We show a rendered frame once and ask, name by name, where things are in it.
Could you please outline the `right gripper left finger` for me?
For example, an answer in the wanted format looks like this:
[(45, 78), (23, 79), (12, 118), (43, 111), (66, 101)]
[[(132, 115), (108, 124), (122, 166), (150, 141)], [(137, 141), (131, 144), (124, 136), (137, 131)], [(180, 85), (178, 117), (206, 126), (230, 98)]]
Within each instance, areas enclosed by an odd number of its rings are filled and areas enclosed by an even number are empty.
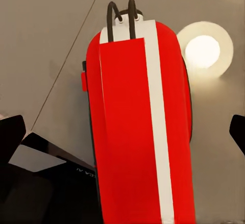
[(26, 135), (21, 115), (0, 120), (0, 175)]

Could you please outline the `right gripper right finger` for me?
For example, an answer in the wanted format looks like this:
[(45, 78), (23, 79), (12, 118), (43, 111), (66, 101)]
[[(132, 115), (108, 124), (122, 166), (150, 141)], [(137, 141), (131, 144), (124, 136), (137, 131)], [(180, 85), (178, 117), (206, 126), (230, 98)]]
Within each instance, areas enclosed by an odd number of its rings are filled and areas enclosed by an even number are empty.
[(229, 130), (231, 136), (245, 155), (245, 117), (234, 115)]

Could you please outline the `radio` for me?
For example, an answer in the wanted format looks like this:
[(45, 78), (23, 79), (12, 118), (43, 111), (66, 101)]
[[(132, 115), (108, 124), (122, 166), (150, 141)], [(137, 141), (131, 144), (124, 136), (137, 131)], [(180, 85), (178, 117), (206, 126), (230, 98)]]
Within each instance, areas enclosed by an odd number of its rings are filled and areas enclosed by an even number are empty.
[(110, 2), (82, 65), (104, 224), (196, 224), (191, 92), (175, 33), (143, 21), (134, 0), (120, 12)]

